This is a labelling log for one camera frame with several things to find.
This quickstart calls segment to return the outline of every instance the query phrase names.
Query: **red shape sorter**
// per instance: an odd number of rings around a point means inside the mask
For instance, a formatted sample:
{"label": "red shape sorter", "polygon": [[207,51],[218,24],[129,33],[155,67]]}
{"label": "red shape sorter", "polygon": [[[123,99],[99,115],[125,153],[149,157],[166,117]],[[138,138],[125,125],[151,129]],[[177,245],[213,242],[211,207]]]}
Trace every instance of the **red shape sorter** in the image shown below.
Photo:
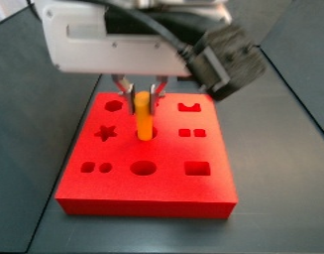
{"label": "red shape sorter", "polygon": [[151,141],[125,98],[101,93],[57,193],[67,214],[229,218],[238,203],[215,104],[167,94]]}

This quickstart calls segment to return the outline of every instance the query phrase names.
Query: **yellow block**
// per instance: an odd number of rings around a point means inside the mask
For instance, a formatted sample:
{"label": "yellow block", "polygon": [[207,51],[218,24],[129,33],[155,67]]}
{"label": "yellow block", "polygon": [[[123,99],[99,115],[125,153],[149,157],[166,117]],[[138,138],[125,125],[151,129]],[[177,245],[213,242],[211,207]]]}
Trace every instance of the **yellow block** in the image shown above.
{"label": "yellow block", "polygon": [[153,115],[150,114],[150,92],[135,94],[135,119],[138,138],[143,141],[153,139]]}

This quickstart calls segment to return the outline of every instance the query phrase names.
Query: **hole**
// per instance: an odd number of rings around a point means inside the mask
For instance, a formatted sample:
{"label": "hole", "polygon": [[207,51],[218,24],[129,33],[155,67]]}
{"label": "hole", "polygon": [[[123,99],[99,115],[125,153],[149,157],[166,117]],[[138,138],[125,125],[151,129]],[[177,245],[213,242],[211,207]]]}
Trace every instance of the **hole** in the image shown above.
{"label": "hole", "polygon": [[101,126],[101,131],[94,134],[94,136],[101,137],[102,142],[105,142],[110,137],[117,137],[117,133],[114,132],[115,126]]}
{"label": "hole", "polygon": [[202,108],[201,108],[201,104],[195,103],[193,106],[186,106],[183,103],[178,103],[178,110],[181,112],[201,112]]}
{"label": "hole", "polygon": [[99,170],[102,173],[109,173],[113,169],[113,164],[111,163],[103,163],[99,167]]}
{"label": "hole", "polygon": [[195,129],[195,137],[206,138],[207,137],[207,131],[205,129]]}
{"label": "hole", "polygon": [[179,136],[181,137],[191,137],[191,130],[190,129],[179,129]]}
{"label": "hole", "polygon": [[157,135],[158,135],[158,129],[153,127],[153,139],[157,137]]}
{"label": "hole", "polygon": [[86,162],[82,164],[82,172],[83,173],[91,173],[94,171],[95,163],[94,162]]}
{"label": "hole", "polygon": [[105,104],[105,109],[110,112],[121,110],[123,107],[123,102],[119,100],[111,100]]}
{"label": "hole", "polygon": [[187,176],[210,176],[211,169],[209,162],[186,162],[186,175]]}
{"label": "hole", "polygon": [[131,165],[131,172],[138,176],[150,176],[157,172],[157,165],[149,161],[139,161]]}

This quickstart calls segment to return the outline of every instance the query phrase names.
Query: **cable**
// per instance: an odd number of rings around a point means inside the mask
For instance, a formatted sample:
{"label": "cable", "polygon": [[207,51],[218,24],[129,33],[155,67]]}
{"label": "cable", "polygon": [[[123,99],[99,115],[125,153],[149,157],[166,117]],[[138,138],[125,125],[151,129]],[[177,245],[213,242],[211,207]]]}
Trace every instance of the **cable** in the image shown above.
{"label": "cable", "polygon": [[39,13],[38,13],[37,8],[35,8],[35,4],[31,2],[31,0],[27,0],[27,4],[29,4],[30,10],[31,10],[34,16],[37,17],[37,19],[39,21],[42,21]]}
{"label": "cable", "polygon": [[137,20],[141,24],[147,26],[155,33],[158,33],[165,40],[177,48],[181,57],[187,61],[191,57],[191,47],[185,44],[178,37],[173,34],[173,32],[159,24],[150,16],[143,14],[141,11],[135,9],[125,9],[123,7],[114,4],[111,0],[65,0],[70,2],[85,2],[102,6],[110,6],[114,10],[125,14]]}

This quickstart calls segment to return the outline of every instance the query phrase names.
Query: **small square hole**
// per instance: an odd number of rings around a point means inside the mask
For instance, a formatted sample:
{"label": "small square hole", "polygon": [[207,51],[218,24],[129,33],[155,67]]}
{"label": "small square hole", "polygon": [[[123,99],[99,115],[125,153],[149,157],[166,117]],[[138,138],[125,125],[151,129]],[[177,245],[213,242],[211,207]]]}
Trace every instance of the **small square hole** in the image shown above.
{"label": "small square hole", "polygon": [[205,129],[195,129],[195,137],[206,138],[207,137],[207,131]]}
{"label": "small square hole", "polygon": [[179,129],[179,137],[191,137],[190,129]]}
{"label": "small square hole", "polygon": [[211,168],[209,162],[186,162],[186,175],[187,176],[210,176]]}

